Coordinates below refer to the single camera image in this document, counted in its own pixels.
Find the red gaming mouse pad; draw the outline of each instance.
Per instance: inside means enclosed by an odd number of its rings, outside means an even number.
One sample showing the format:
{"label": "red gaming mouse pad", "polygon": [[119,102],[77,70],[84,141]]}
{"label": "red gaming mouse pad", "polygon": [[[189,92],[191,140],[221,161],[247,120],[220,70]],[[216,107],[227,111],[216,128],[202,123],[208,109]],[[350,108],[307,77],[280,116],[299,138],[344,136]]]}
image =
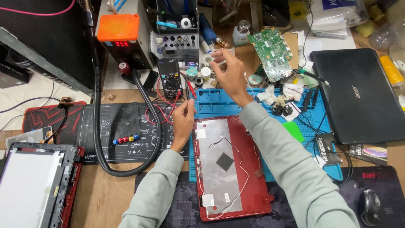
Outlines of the red gaming mouse pad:
{"label": "red gaming mouse pad", "polygon": [[196,120],[193,137],[201,220],[271,212],[258,149],[238,116]]}
{"label": "red gaming mouse pad", "polygon": [[[71,144],[76,145],[77,138],[77,123],[82,113],[81,109],[86,103],[78,101],[70,103],[68,108],[68,118],[54,140],[55,144]],[[29,108],[25,113],[32,112],[36,108]],[[23,120],[23,133],[33,129],[40,129],[46,126],[52,126],[52,130],[56,130],[64,117],[65,111],[58,108],[57,105],[44,106],[40,110],[25,115]]]}

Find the black knob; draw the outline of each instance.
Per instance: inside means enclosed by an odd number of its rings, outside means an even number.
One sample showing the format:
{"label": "black knob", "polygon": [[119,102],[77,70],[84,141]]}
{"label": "black knob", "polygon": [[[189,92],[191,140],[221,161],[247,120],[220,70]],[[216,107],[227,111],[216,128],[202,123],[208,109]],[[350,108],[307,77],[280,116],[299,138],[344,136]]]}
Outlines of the black knob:
{"label": "black knob", "polygon": [[170,89],[174,89],[177,86],[177,80],[170,77],[166,80],[166,85],[167,87],[169,87]]}

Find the white jar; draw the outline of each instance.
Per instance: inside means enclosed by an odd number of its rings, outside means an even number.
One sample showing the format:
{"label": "white jar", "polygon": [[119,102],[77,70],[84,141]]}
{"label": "white jar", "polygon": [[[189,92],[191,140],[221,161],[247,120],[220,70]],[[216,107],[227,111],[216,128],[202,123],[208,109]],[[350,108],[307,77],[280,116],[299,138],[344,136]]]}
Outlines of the white jar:
{"label": "white jar", "polygon": [[235,47],[244,46],[248,43],[246,33],[249,32],[250,23],[247,20],[240,21],[238,26],[235,26],[232,33],[233,45]]}

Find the light green sleeve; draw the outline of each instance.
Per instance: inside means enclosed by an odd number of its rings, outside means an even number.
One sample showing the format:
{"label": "light green sleeve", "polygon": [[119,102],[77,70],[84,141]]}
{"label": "light green sleeve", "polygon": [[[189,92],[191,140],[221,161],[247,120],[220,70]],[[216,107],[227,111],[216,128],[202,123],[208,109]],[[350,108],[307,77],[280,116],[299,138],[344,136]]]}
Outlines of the light green sleeve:
{"label": "light green sleeve", "polygon": [[158,228],[173,200],[184,158],[165,150],[139,184],[119,228]]}
{"label": "light green sleeve", "polygon": [[298,227],[359,227],[339,188],[279,121],[256,102],[239,116],[285,191]]}

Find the digital multimeter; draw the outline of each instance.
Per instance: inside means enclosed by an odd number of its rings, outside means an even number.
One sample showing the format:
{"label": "digital multimeter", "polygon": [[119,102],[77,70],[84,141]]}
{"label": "digital multimeter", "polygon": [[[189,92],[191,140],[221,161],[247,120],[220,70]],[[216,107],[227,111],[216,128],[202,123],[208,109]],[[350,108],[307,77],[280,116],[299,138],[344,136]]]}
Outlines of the digital multimeter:
{"label": "digital multimeter", "polygon": [[163,91],[166,98],[176,97],[176,93],[180,91],[183,95],[181,86],[181,76],[179,62],[176,58],[163,58],[158,61],[158,70],[160,80],[162,81]]}

